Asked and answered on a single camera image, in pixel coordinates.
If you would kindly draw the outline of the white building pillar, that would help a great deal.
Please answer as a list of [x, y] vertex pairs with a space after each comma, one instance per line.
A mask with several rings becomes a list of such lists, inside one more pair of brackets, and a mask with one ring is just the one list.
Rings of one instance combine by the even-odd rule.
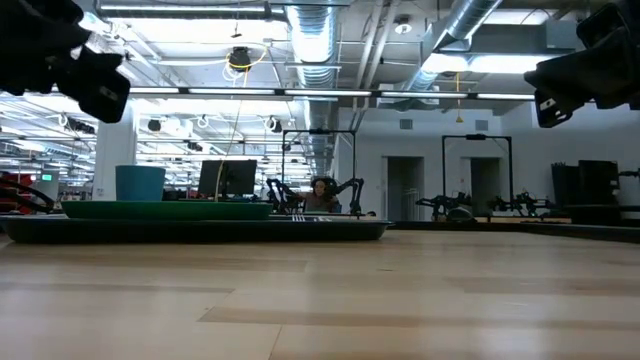
[[126, 103], [119, 122], [99, 125], [92, 188], [93, 200], [116, 199], [115, 169], [118, 165], [136, 163], [138, 127], [139, 113], [132, 101]]

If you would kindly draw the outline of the green plastic plate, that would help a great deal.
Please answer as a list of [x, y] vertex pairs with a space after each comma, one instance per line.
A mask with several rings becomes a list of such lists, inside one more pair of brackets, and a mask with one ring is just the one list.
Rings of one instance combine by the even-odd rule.
[[213, 201], [63, 201], [62, 210], [73, 219], [116, 220], [266, 220], [269, 203]]

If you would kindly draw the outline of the black computer monitor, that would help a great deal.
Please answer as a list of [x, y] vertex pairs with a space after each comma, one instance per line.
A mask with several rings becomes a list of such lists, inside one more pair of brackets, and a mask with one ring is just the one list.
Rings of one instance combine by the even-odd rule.
[[202, 162], [198, 192], [202, 195], [254, 193], [256, 160], [207, 160]]

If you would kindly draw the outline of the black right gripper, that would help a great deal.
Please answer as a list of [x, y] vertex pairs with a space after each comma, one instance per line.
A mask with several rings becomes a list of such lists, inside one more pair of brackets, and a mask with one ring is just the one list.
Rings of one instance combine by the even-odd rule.
[[593, 100], [600, 109], [640, 110], [640, 0], [611, 0], [577, 27], [585, 50], [539, 62], [524, 74], [535, 88], [538, 125], [553, 128]]

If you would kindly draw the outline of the person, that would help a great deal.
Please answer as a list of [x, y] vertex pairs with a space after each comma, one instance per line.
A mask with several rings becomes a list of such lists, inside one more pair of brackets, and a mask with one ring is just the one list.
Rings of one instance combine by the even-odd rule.
[[304, 210], [312, 213], [339, 213], [342, 206], [335, 194], [336, 182], [330, 177], [317, 177], [310, 183], [311, 191], [303, 196]]

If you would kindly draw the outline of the blue plastic cup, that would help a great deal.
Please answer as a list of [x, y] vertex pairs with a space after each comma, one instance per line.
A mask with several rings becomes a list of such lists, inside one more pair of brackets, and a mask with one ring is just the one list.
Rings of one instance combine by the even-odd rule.
[[118, 165], [115, 168], [118, 201], [161, 201], [166, 170], [159, 167]]

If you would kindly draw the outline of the black equipment cabinet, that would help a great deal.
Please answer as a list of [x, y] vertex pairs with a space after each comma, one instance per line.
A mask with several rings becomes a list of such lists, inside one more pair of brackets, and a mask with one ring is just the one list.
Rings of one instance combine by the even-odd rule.
[[615, 205], [620, 189], [618, 164], [614, 161], [579, 160], [576, 165], [553, 163], [554, 198], [561, 207]]

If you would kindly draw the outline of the black metal frame stand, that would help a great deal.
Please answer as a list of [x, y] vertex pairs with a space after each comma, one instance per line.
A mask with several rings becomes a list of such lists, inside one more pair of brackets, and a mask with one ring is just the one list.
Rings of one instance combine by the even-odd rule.
[[511, 136], [495, 136], [481, 133], [466, 135], [442, 135], [441, 136], [441, 175], [442, 175], [442, 195], [447, 192], [447, 168], [446, 168], [446, 141], [448, 139], [463, 139], [465, 141], [486, 141], [486, 140], [504, 140], [507, 143], [507, 159], [508, 159], [508, 184], [509, 184], [509, 201], [514, 199], [514, 174], [513, 174], [513, 140]]
[[[341, 135], [343, 134], [348, 134], [351, 136], [351, 140], [345, 140], [345, 143], [347, 145], [349, 145], [351, 147], [351, 178], [357, 178], [356, 177], [356, 169], [357, 169], [357, 160], [356, 160], [356, 156], [357, 156], [357, 146], [356, 146], [356, 135], [357, 132], [353, 131], [353, 130], [331, 130], [331, 129], [322, 129], [322, 128], [316, 128], [316, 129], [308, 129], [308, 130], [284, 130], [282, 133], [282, 141], [281, 141], [281, 180], [280, 182], [283, 184], [284, 183], [284, 177], [285, 177], [285, 157], [286, 157], [286, 152], [288, 151], [289, 147], [291, 145], [299, 145], [301, 147], [305, 147], [307, 145], [312, 147], [312, 151], [313, 154], [311, 156], [312, 159], [324, 159], [323, 164], [326, 166], [329, 162], [329, 158], [327, 155], [325, 155], [324, 153], [321, 153], [320, 155], [317, 154], [317, 147], [320, 146], [320, 144], [315, 144], [314, 140], [316, 137], [327, 137], [327, 138], [331, 138], [333, 140], [332, 144], [334, 146], [337, 146], [339, 141], [338, 139], [340, 138]], [[313, 168], [312, 170], [314, 171], [314, 178], [317, 177], [330, 177], [332, 178], [335, 182], [336, 185], [341, 184], [339, 183], [336, 179], [334, 175], [330, 175], [330, 174], [325, 174], [325, 173], [321, 173], [322, 169], [326, 169], [326, 167], [322, 167], [318, 162], [313, 163]]]

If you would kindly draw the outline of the red shelving unit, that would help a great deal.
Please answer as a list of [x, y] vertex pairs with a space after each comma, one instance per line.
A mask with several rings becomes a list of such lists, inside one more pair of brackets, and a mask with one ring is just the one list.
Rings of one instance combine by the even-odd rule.
[[[23, 186], [31, 187], [34, 183], [35, 176], [30, 174], [18, 174], [0, 172], [0, 179], [19, 183]], [[33, 195], [29, 192], [19, 190], [11, 185], [0, 183], [0, 189], [5, 189], [8, 192], [16, 195], [20, 195], [25, 199], [31, 199]], [[14, 199], [3, 195], [0, 192], [0, 213], [19, 212], [21, 214], [31, 214], [32, 210], [23, 205], [20, 205]]]

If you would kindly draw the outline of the dark green tray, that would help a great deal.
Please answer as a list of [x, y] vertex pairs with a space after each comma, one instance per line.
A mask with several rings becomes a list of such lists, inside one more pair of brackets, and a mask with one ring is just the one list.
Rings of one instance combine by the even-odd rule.
[[375, 241], [389, 221], [322, 220], [92, 220], [55, 216], [0, 217], [22, 244], [216, 244], [240, 242]]

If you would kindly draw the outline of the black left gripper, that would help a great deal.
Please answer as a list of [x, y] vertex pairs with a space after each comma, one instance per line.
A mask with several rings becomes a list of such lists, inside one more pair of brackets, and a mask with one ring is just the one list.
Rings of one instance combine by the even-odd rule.
[[131, 88], [118, 71], [124, 57], [82, 46], [90, 37], [82, 18], [73, 0], [0, 0], [0, 91], [49, 93], [56, 84], [84, 113], [118, 123]]

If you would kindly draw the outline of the silver ceiling air duct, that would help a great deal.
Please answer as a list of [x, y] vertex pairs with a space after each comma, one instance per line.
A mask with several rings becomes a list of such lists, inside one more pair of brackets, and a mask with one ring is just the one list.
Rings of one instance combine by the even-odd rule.
[[[285, 7], [290, 25], [290, 40], [298, 87], [304, 90], [328, 90], [336, 87], [337, 71], [330, 68], [337, 57], [337, 11], [319, 5], [290, 5]], [[304, 119], [309, 130], [335, 130], [338, 104], [329, 100], [305, 100]], [[333, 161], [334, 135], [309, 135], [312, 173], [328, 175]]]

